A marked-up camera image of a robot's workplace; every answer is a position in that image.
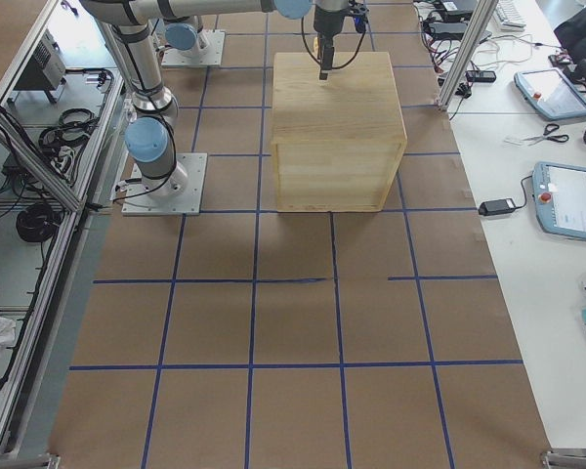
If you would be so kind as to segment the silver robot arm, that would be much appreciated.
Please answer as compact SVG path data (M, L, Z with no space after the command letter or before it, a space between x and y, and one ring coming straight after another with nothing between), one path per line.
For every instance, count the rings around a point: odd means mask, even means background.
M321 80L327 79L331 71L351 63L334 64L334 40L342 33L346 19L353 21L361 37L366 35L368 9L357 1L270 1L268 5L290 20L302 21L308 12L314 13L315 50L311 50L306 37L302 39L306 51L319 66ZM165 67L218 66L222 62L226 33L206 29L201 15L164 18L155 30L164 41L158 52Z
M126 146L141 171L141 195L174 193L186 171L178 162L173 125L175 96L164 84L152 43L152 20L193 29L189 21L203 15L278 12L303 18L311 1L84 1L85 10L110 29L112 57L125 66L122 76L132 91L137 119L126 132Z

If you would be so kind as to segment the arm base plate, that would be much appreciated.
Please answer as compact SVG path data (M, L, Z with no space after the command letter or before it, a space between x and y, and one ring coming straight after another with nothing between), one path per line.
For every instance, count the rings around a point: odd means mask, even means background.
M207 166L206 153L178 153L177 168L170 179L154 192L146 193L157 184L145 179L130 185L123 199L124 216L171 216L200 213Z
M170 25L162 66L167 68L219 66L223 60L226 33L220 29L196 31L187 24Z

